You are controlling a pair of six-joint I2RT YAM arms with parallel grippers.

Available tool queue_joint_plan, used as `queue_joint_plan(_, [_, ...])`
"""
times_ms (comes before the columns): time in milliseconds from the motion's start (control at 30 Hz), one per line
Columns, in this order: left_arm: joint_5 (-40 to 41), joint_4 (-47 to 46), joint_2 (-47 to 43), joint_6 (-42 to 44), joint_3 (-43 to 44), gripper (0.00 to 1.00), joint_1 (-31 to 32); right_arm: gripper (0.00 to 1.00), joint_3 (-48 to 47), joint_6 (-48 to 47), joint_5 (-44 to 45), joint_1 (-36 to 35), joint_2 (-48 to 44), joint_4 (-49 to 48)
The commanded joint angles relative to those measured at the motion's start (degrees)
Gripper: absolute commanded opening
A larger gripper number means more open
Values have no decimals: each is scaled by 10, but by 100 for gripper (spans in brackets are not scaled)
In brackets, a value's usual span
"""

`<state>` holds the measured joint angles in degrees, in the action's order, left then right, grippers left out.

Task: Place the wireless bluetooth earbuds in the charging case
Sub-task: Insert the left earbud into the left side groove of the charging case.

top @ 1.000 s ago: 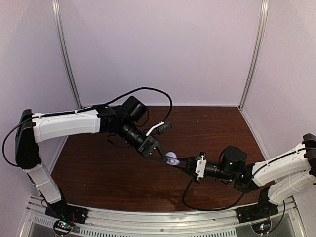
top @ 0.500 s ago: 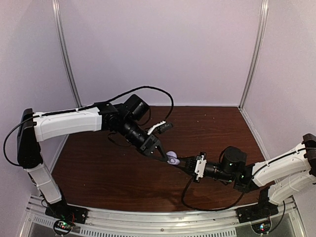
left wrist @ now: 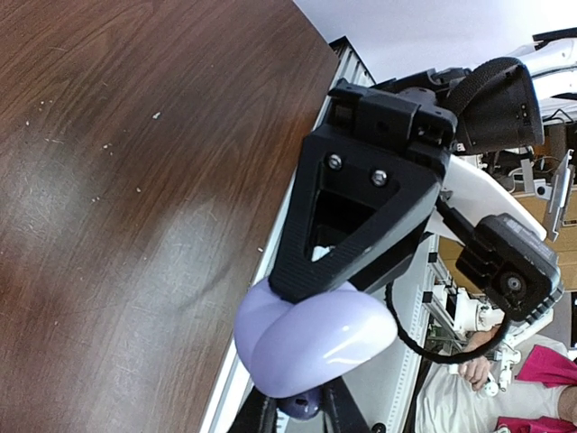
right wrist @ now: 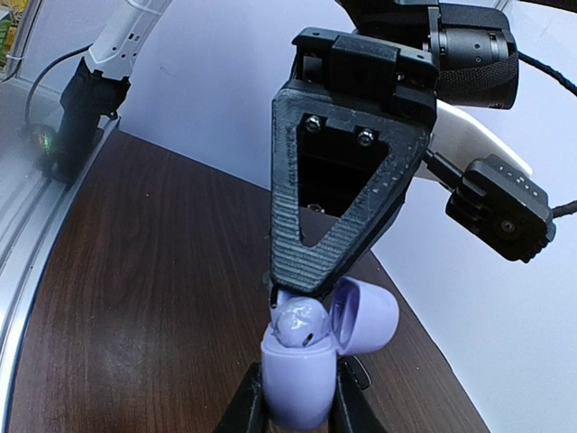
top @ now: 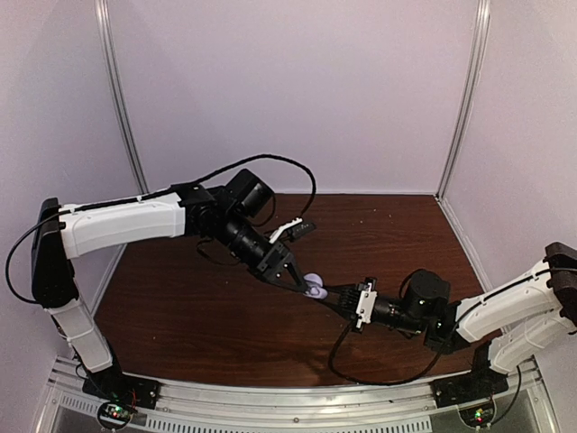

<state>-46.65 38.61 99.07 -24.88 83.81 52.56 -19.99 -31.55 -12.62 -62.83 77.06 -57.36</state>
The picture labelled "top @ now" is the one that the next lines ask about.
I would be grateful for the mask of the purple round charging case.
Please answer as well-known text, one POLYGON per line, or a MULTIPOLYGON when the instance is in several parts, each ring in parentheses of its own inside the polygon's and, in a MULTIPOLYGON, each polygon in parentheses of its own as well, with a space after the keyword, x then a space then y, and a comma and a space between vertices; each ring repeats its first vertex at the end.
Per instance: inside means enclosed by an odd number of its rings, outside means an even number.
POLYGON ((304 295, 311 299, 326 299, 328 291, 324 286, 324 281, 320 275, 316 273, 308 273, 304 276, 307 284, 307 290, 304 295))

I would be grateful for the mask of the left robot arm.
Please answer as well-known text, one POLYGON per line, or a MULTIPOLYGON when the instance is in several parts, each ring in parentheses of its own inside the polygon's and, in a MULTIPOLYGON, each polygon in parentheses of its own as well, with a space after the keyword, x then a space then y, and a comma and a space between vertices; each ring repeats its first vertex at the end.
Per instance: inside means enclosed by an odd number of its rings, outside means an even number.
POLYGON ((86 253, 155 238, 201 236, 216 240, 258 280, 297 293, 309 290, 283 233, 302 223, 297 217, 270 236, 252 218, 273 200, 272 189, 247 169, 227 184, 205 189, 201 182, 172 185, 144 196, 86 205, 44 201, 32 237, 32 295, 27 303, 46 310, 98 390, 111 401, 129 393, 129 380, 115 370, 113 351, 87 312, 72 260, 86 253))

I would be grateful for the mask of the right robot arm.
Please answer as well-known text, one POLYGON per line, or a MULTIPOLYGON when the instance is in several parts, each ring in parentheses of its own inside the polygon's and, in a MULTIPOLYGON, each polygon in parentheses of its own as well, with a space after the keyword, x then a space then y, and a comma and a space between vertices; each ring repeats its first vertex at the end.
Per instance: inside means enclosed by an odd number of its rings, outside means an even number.
POLYGON ((449 282, 425 269, 409 274, 396 298, 378 293, 373 278, 327 291, 336 297, 330 308, 348 322, 341 338, 378 324, 407 339, 422 336, 437 357, 513 325, 477 350, 481 364, 462 381, 463 391, 474 399, 496 384, 497 375, 512 372, 558 337, 576 332, 576 251, 559 242, 549 244, 544 259, 515 280, 455 302, 449 300, 449 282))

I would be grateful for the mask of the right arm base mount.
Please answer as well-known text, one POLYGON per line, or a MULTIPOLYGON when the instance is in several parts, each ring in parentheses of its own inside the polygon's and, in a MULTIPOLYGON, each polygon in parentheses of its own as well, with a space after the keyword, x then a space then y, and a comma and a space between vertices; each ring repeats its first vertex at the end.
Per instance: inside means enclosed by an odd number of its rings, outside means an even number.
POLYGON ((438 409, 487 399, 508 390, 508 377, 492 370, 437 379, 430 384, 438 409))

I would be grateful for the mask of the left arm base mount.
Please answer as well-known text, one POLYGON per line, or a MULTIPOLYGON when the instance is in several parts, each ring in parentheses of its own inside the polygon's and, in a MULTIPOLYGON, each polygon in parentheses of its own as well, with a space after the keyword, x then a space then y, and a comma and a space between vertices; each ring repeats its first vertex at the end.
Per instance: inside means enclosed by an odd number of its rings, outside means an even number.
POLYGON ((130 374, 103 371, 88 373, 82 392, 106 401, 154 410, 160 393, 160 383, 130 374))

